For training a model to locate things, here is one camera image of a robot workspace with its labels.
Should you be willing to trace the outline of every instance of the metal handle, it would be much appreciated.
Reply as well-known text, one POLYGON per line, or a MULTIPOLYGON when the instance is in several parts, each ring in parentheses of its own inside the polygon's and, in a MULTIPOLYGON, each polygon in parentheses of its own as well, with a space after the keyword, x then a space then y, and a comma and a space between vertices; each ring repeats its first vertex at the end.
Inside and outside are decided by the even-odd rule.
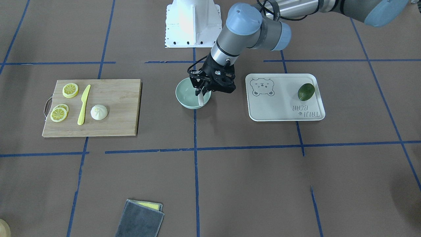
POLYGON ((48 117, 48 111, 51 108, 51 103, 50 101, 52 101, 53 99, 53 95, 51 95, 51 97, 47 100, 47 102, 45 102, 45 106, 44 106, 44 116, 45 116, 45 120, 47 121, 47 117, 48 117))

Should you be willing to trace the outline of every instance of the lemon slice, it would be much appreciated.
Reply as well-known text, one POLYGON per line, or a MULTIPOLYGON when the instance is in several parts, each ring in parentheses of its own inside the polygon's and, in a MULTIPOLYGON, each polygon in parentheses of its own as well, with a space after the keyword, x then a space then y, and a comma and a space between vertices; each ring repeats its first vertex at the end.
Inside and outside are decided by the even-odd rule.
POLYGON ((61 122, 67 117, 67 110, 62 107, 56 107, 50 114, 50 118, 54 122, 61 122))
POLYGON ((79 87, 75 83, 66 84, 63 87, 63 95, 66 98, 72 98, 79 92, 79 87))
POLYGON ((59 104, 59 105, 56 105, 56 106, 53 108, 53 110, 54 110, 55 108, 57 108, 57 107, 63 108, 63 109, 65 109, 65 110, 67 111, 67 113, 69 113, 69 107, 68 107, 66 104, 59 104))

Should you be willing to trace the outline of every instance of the cable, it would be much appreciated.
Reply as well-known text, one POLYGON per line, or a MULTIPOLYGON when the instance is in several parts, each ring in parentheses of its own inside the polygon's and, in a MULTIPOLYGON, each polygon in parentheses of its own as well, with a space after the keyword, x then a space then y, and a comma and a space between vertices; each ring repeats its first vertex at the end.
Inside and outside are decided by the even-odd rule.
MULTIPOLYGON (((261 9, 259 10, 259 12, 262 12, 262 11, 263 11, 263 14, 265 14, 265 15, 266 15, 266 11, 267 11, 269 14, 271 14, 271 15, 273 15, 273 16, 275 15, 275 13, 271 12, 269 9, 267 9, 267 8, 265 7, 265 4, 268 2, 268 0, 264 0, 264 2, 263 2, 263 3, 261 3, 261 2, 260 2, 260 0, 256 0, 256 1, 257 1, 257 3, 258 3, 258 4, 260 5, 260 7, 261 7, 261 9)), ((316 10, 315 10, 313 13, 309 14, 309 15, 312 15, 312 14, 314 14, 314 13, 318 12, 318 11, 319 11, 319 8, 320 8, 320 0, 318 1, 318 5, 317 5, 316 10)), ((299 18, 299 19, 288 18, 288 17, 283 17, 283 16, 279 16, 279 18, 281 18, 281 19, 283 19, 283 20, 287 20, 287 21, 301 21, 301 20, 304 20, 307 16, 308 16, 308 15, 305 15, 305 16, 303 16, 303 17, 299 18)))
POLYGON ((189 68, 187 68, 187 73, 189 75, 192 75, 192 72, 197 71, 197 70, 190 70, 192 67, 194 67, 196 64, 198 64, 200 61, 204 60, 205 58, 207 58, 208 56, 204 56, 203 58, 199 59, 197 62, 195 62, 193 65, 191 65, 189 68))

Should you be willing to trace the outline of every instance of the white object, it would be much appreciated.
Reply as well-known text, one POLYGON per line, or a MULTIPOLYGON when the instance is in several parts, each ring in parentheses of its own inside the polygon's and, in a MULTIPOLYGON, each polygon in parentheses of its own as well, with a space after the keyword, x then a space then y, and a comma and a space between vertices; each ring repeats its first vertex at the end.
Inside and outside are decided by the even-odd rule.
POLYGON ((213 0, 173 0, 165 24, 166 47, 211 48, 222 29, 221 8, 213 0))
POLYGON ((91 116, 95 120, 102 120, 108 115, 108 110, 103 105, 95 105, 91 109, 91 116))
POLYGON ((204 104, 203 104, 203 94, 202 94, 202 92, 200 92, 198 95, 197 95, 197 98, 198 98, 198 100, 199 100, 199 106, 203 106, 204 104))
POLYGON ((325 118, 319 87, 311 74, 249 74, 245 78, 248 114, 254 121, 318 121, 325 118), (314 86, 314 95, 298 99, 298 90, 306 83, 314 86))

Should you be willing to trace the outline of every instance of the brown floor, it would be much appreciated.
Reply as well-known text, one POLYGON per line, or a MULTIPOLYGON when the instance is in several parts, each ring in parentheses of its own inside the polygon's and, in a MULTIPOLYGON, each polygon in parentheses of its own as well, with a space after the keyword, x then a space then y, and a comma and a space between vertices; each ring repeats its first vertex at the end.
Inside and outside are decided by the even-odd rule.
MULTIPOLYGON (((235 2, 215 0, 223 21, 235 2)), ((283 55, 246 50, 237 90, 188 110, 175 87, 209 48, 164 48, 171 3, 0 0, 12 236, 114 236, 126 199, 163 203, 159 237, 421 236, 416 4, 379 29, 337 13, 288 22, 283 55), (324 120, 249 118, 246 75, 284 72, 317 78, 324 120), (92 78, 143 81, 138 135, 43 138, 56 80, 92 78)))

